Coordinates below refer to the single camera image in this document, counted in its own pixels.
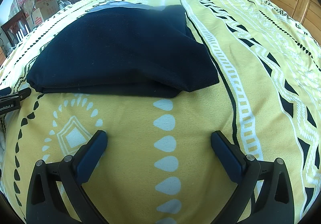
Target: white teardrop pattern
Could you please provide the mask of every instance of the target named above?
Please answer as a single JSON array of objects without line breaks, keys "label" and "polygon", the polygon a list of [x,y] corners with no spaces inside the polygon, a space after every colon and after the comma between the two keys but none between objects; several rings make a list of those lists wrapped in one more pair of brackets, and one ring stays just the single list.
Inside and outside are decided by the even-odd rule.
[{"label": "white teardrop pattern", "polygon": [[[153,103],[153,106],[163,111],[171,111],[173,102],[169,99],[161,99]],[[153,125],[165,132],[172,131],[175,128],[175,118],[170,114],[164,114],[153,121]],[[159,139],[154,143],[154,147],[163,152],[173,152],[176,149],[176,140],[171,135]],[[175,156],[165,156],[154,163],[154,167],[166,171],[174,172],[179,167],[179,161]],[[174,196],[181,190],[181,182],[178,177],[171,176],[155,186],[155,190],[167,195]],[[177,214],[182,208],[182,203],[178,199],[171,199],[158,206],[158,212]],[[155,224],[176,224],[173,218],[164,218],[155,222]]]}]

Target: wooden chair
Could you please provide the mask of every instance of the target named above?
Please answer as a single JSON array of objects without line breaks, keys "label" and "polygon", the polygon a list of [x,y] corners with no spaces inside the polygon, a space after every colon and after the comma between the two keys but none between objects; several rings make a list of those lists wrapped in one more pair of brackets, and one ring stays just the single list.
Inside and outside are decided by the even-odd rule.
[{"label": "wooden chair", "polygon": [[23,11],[14,15],[7,23],[1,26],[10,44],[14,47],[14,40],[20,42],[22,38],[30,33],[30,27]]}]

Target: blue gripper pad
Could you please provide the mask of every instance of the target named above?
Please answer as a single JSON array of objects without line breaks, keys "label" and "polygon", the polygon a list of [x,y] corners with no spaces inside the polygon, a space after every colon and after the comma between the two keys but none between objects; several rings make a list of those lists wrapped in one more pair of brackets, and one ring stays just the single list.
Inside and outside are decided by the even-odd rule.
[{"label": "blue gripper pad", "polygon": [[104,131],[100,131],[98,136],[94,135],[92,138],[94,137],[94,142],[83,155],[76,167],[76,182],[78,185],[88,182],[100,157],[107,148],[108,139],[107,134]]},{"label": "blue gripper pad", "polygon": [[211,146],[222,163],[230,180],[240,184],[243,178],[242,166],[228,145],[216,132],[211,135]]}]

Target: yellow bedspread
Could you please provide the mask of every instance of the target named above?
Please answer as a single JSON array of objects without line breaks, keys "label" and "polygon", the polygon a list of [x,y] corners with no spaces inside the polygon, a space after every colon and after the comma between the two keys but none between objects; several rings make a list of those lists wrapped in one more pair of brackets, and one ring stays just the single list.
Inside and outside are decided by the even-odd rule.
[{"label": "yellow bedspread", "polygon": [[[27,87],[26,74],[46,44],[107,1],[80,1],[41,24],[4,63],[0,88]],[[117,1],[181,4],[196,40],[214,57],[219,83],[170,100],[33,90],[19,111],[1,119],[1,187],[17,214],[24,219],[35,162],[61,161],[102,129],[109,144],[83,187],[109,223],[211,223],[236,187],[210,145],[211,133],[221,130],[245,154],[284,159],[298,222],[321,184],[321,49],[310,33],[269,0]],[[130,32],[115,36],[126,40]]]}]

